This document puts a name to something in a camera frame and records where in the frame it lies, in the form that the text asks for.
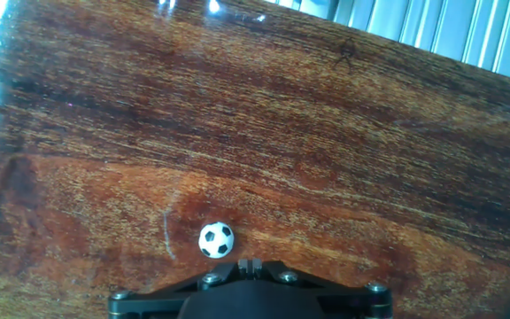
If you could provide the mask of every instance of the screw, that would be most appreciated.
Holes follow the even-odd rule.
[[[263,269],[263,261],[259,258],[253,259],[253,269],[262,270]]]
[[[384,292],[387,290],[387,287],[376,282],[366,284],[365,287],[371,292]]]
[[[286,284],[291,284],[298,280],[298,275],[294,271],[287,270],[279,274],[279,279]]]
[[[237,266],[239,267],[239,270],[247,270],[249,262],[247,260],[239,260],[237,262]]]
[[[131,292],[131,291],[114,292],[112,294],[112,299],[123,300],[123,299],[129,297],[132,294],[133,294],[133,292]]]
[[[204,278],[202,278],[202,281],[207,284],[215,284],[215,283],[218,283],[219,281],[221,281],[221,276],[218,274],[209,273],[209,274],[206,274],[204,276]]]

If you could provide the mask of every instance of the scratch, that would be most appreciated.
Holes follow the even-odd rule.
[[[168,252],[168,255],[170,258],[173,259],[173,261],[176,261],[176,256],[173,253],[173,250],[170,248],[170,236],[168,236],[168,226],[166,221],[166,216],[173,210],[173,204],[176,201],[177,198],[179,198],[181,195],[180,191],[175,191],[173,194],[173,197],[170,200],[170,203],[168,204],[168,207],[163,212],[163,219],[165,221],[165,247],[166,251]]]
[[[170,249],[170,237],[168,236],[168,227],[166,226],[166,215],[168,214],[167,211],[163,213],[163,218],[165,219],[165,246],[166,251],[168,252],[168,255],[170,255],[170,258],[173,259],[173,261],[176,260],[176,256],[174,256],[173,250]]]

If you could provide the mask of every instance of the dark wood stain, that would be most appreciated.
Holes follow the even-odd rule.
[[[499,317],[510,79],[272,4],[220,5],[9,7],[0,317],[105,316],[110,291],[213,267],[197,236],[216,221],[236,235],[224,261],[378,280],[396,317]]]

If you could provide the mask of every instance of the soccer ball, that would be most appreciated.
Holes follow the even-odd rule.
[[[204,255],[218,259],[231,252],[234,247],[234,233],[223,222],[205,225],[200,231],[198,245]]]

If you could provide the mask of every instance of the wood grain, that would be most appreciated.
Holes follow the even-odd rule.
[[[259,257],[395,294],[510,301],[510,79],[256,1],[18,0],[0,26],[0,318],[105,317]],[[264,14],[263,21],[257,18]]]

